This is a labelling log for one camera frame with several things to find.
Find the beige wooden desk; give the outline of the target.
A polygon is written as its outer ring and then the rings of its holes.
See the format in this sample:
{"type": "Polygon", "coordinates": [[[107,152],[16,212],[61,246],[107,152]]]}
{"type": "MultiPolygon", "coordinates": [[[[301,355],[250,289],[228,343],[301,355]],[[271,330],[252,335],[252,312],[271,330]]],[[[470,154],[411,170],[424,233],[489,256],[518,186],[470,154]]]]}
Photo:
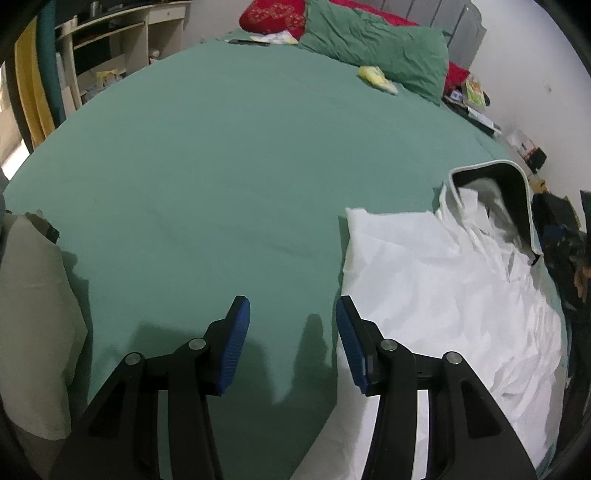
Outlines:
{"type": "Polygon", "coordinates": [[[68,113],[111,84],[181,50],[188,1],[119,4],[75,15],[55,28],[68,113]]]}

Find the green bed sheet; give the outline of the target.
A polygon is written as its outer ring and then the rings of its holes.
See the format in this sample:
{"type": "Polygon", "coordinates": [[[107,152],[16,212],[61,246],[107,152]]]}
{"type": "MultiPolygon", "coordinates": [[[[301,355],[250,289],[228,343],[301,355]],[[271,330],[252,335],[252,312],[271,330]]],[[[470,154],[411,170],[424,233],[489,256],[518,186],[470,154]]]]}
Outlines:
{"type": "Polygon", "coordinates": [[[64,443],[127,354],[170,354],[245,296],[235,378],[207,399],[220,479],[366,479],[380,399],[335,320],[346,213],[436,212],[452,169],[501,152],[298,46],[213,40],[108,88],[5,192],[48,218],[87,327],[64,443]]]}

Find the teal and yellow curtain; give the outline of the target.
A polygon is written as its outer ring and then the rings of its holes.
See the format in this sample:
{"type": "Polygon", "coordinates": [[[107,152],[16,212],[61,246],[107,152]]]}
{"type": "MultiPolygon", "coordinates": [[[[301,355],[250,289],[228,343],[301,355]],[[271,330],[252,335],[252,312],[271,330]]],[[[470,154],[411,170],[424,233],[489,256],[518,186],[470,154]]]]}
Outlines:
{"type": "Polygon", "coordinates": [[[15,120],[30,152],[66,120],[58,75],[56,13],[57,3],[47,1],[16,40],[7,63],[15,120]]]}

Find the red pillow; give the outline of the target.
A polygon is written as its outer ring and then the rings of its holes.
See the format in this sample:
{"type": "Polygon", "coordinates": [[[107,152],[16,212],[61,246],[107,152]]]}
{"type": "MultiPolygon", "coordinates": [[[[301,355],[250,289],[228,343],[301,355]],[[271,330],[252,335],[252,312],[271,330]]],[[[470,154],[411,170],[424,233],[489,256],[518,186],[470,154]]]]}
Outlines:
{"type": "MultiPolygon", "coordinates": [[[[366,1],[332,0],[332,3],[349,9],[359,9],[380,16],[394,26],[421,26],[398,15],[383,12],[366,4],[366,1]]],[[[295,39],[304,34],[304,0],[252,1],[239,18],[242,30],[256,34],[290,32],[295,39]]]]}

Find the grey padded headboard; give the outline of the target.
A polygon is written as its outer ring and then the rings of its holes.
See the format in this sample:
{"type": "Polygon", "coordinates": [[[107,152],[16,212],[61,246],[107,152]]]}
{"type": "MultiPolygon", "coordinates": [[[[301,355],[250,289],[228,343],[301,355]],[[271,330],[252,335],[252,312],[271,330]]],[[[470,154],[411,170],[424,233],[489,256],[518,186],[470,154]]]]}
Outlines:
{"type": "Polygon", "coordinates": [[[375,0],[366,4],[421,26],[441,29],[450,61],[467,70],[487,32],[480,10],[469,0],[375,0]]]}

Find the beige folded garment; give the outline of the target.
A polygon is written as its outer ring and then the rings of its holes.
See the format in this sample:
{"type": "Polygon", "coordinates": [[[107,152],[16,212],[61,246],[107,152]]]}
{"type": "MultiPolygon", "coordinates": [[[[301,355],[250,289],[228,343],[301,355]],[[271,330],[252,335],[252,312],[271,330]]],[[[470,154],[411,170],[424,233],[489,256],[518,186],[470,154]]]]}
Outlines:
{"type": "Polygon", "coordinates": [[[24,215],[1,243],[1,398],[21,429],[62,440],[71,431],[68,386],[87,327],[61,250],[24,215]]]}

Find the black clothes pile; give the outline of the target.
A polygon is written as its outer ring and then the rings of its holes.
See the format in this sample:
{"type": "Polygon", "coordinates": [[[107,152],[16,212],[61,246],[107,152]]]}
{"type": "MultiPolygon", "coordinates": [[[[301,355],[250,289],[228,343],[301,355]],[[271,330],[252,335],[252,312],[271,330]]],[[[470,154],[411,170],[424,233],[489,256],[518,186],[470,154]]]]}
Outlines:
{"type": "Polygon", "coordinates": [[[590,320],[590,294],[575,284],[580,267],[590,260],[590,243],[571,202],[552,193],[537,193],[532,211],[535,229],[550,276],[557,287],[565,315],[573,322],[590,320]]]}

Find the green pillow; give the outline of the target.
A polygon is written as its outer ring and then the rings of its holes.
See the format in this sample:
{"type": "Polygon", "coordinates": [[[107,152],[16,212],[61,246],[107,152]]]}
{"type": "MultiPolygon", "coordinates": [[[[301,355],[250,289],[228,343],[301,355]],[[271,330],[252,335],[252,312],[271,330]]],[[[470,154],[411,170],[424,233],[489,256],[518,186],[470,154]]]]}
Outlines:
{"type": "Polygon", "coordinates": [[[304,14],[301,48],[356,67],[378,67],[387,79],[435,105],[441,102],[449,70],[441,30],[394,26],[365,10],[330,1],[308,1],[304,14]]]}

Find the items on nightstand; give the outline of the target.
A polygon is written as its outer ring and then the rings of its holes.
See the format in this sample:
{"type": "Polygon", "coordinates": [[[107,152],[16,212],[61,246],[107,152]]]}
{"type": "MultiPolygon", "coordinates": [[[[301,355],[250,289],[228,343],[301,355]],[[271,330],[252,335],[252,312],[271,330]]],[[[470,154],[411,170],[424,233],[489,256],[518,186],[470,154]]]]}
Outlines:
{"type": "Polygon", "coordinates": [[[470,74],[455,90],[443,97],[444,103],[455,113],[491,137],[500,136],[501,128],[485,115],[490,98],[477,76],[470,74]]]}

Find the yellow small cloth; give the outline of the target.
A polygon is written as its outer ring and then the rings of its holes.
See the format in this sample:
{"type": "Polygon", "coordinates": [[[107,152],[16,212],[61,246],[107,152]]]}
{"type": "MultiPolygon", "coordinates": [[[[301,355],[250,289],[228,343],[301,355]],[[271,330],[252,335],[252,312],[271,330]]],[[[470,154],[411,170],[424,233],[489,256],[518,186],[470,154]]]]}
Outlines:
{"type": "Polygon", "coordinates": [[[398,95],[399,90],[397,86],[390,81],[384,72],[377,66],[360,66],[358,70],[358,76],[363,82],[368,85],[387,92],[392,95],[398,95]]]}

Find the black lined grey jacket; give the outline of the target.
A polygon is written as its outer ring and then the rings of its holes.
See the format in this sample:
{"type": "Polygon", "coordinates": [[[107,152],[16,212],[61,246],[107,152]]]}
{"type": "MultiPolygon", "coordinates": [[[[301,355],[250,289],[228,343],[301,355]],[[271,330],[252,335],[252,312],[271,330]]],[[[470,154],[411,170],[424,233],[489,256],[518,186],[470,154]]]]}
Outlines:
{"type": "Polygon", "coordinates": [[[452,169],[448,174],[452,197],[462,203],[460,189],[477,187],[478,192],[499,200],[516,228],[524,253],[531,265],[542,256],[533,223],[532,194],[523,169],[514,161],[492,160],[452,169]]]}

